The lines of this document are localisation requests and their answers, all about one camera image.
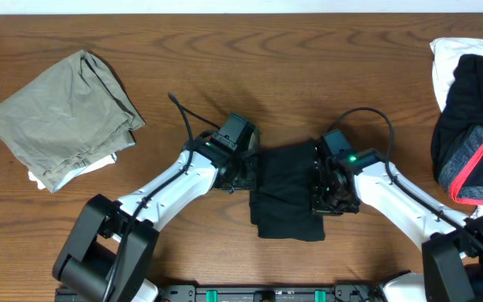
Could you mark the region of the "black Sydrogen polo shirt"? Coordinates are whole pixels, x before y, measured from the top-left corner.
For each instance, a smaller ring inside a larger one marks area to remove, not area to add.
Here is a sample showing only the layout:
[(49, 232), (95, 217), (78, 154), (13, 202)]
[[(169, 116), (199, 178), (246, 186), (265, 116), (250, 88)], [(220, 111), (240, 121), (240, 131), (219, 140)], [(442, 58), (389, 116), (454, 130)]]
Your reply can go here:
[(325, 239), (323, 218), (311, 212), (314, 143), (269, 148), (258, 155), (257, 188), (250, 193), (251, 223), (264, 239)]

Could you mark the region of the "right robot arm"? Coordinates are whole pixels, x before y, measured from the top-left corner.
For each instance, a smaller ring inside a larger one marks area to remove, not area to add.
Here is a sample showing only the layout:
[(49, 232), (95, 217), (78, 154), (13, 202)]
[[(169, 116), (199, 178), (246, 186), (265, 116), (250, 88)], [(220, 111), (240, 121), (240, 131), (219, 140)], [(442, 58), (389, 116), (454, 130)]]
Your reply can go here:
[(400, 273), (378, 284), (375, 301), (483, 301), (483, 216), (473, 218), (435, 200), (375, 149), (348, 143), (315, 147), (311, 189), (315, 214), (340, 216), (368, 205), (422, 253), (423, 273)]

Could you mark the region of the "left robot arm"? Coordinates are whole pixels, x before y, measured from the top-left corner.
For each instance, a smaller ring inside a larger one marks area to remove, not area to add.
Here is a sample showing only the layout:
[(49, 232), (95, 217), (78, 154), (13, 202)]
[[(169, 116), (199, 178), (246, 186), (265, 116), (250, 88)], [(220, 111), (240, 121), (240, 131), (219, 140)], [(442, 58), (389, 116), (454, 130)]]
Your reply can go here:
[(191, 201), (212, 189), (256, 184), (254, 125), (225, 124), (193, 138), (162, 174), (117, 200), (95, 195), (82, 208), (52, 268), (53, 277), (86, 301), (153, 301), (147, 279), (160, 232)]

